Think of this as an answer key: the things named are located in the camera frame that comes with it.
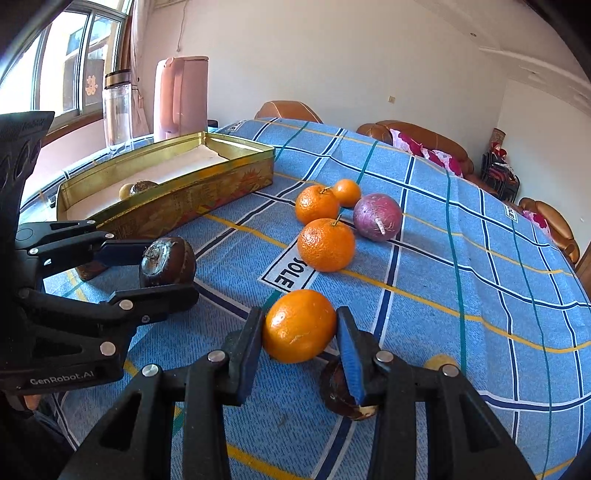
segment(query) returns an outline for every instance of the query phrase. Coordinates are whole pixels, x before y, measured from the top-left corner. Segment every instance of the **mandarin orange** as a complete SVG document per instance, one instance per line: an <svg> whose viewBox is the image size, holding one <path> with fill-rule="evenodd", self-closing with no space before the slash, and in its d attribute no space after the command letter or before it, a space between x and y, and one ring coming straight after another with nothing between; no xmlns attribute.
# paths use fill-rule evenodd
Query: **mandarin orange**
<svg viewBox="0 0 591 480"><path fill-rule="evenodd" d="M331 189L322 185L312 185L298 195L295 201L295 216L308 225L318 218L337 218L339 201Z"/></svg>
<svg viewBox="0 0 591 480"><path fill-rule="evenodd" d="M319 272L345 268L355 255L355 235L343 222L320 218L304 227L297 239L301 259Z"/></svg>
<svg viewBox="0 0 591 480"><path fill-rule="evenodd" d="M361 198L361 189L353 180L339 180L331 188L341 207L353 208Z"/></svg>
<svg viewBox="0 0 591 480"><path fill-rule="evenodd" d="M265 319L262 345L284 364L311 360L336 333L336 312L314 290L294 290L277 300Z"/></svg>

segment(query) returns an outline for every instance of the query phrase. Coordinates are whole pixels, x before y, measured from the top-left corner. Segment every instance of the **window frame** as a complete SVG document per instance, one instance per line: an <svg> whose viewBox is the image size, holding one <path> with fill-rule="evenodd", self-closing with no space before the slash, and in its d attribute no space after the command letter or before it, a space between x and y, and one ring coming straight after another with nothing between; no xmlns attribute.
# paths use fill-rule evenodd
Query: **window frame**
<svg viewBox="0 0 591 480"><path fill-rule="evenodd" d="M90 37L92 35L92 28L96 17L102 17L107 20L115 21L117 24L117 32L113 42L113 54L111 57L111 71L117 70L122 63L121 55L124 50L124 36L128 29L128 22L131 19L128 12L131 9L133 0L119 0L119 5L122 11L118 11L104 5L96 4L90 0L74 0L63 12L72 12L86 16L86 21L83 28L83 37L80 41L80 47L77 53L77 66L75 72L75 89L74 95L76 98L76 108L65 111L54 118L49 133L72 132L76 128L83 127L92 121L97 121L102 118L102 103L85 104L85 78L86 78L86 62L90 49ZM51 31L53 22L41 30L34 38L31 45L39 38L37 49L35 52L34 66L33 66L33 85L31 87L30 108L32 110L40 109L41 100L41 70L43 68L43 59L47 46L47 40ZM11 66L11 69L21 60L22 56Z"/></svg>

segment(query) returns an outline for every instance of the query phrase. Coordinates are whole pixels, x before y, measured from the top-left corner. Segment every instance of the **white wall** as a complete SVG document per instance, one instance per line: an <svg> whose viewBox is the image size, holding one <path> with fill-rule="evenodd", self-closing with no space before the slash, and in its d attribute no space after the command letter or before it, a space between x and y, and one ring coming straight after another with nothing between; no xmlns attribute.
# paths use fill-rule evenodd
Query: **white wall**
<svg viewBox="0 0 591 480"><path fill-rule="evenodd" d="M47 185L60 170L105 147L102 120L74 130L46 145L39 152L35 170L25 182L23 198Z"/></svg>
<svg viewBox="0 0 591 480"><path fill-rule="evenodd" d="M252 118L267 100L310 105L356 130L396 119L462 145L476 164L496 126L506 77L476 46L413 0L189 1L155 10L144 46L145 107L169 56L209 56L209 118ZM388 96L396 97L395 104Z"/></svg>
<svg viewBox="0 0 591 480"><path fill-rule="evenodd" d="M583 252L591 240L591 118L548 93L509 80L498 126L506 133L503 148L521 180L518 198L556 208Z"/></svg>

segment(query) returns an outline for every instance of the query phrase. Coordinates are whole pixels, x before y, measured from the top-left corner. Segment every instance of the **pink appliance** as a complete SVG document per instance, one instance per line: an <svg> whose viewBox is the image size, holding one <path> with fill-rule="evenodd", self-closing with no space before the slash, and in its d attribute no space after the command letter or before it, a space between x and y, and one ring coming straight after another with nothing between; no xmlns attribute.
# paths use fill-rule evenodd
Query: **pink appliance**
<svg viewBox="0 0 591 480"><path fill-rule="evenodd" d="M154 141L207 131L207 57L169 57L156 68Z"/></svg>

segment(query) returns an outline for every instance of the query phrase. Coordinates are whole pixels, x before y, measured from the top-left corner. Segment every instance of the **blue gripper pad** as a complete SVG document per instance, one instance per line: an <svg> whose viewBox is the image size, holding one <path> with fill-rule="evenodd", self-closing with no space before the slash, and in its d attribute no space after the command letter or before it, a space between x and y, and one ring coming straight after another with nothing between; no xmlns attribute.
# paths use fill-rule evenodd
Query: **blue gripper pad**
<svg viewBox="0 0 591 480"><path fill-rule="evenodd" d="M348 307L339 307L336 310L337 329L336 341L339 344L339 351L349 393L357 402L363 405L366 397L364 365L362 363L363 339L362 333L355 325L355 319Z"/></svg>

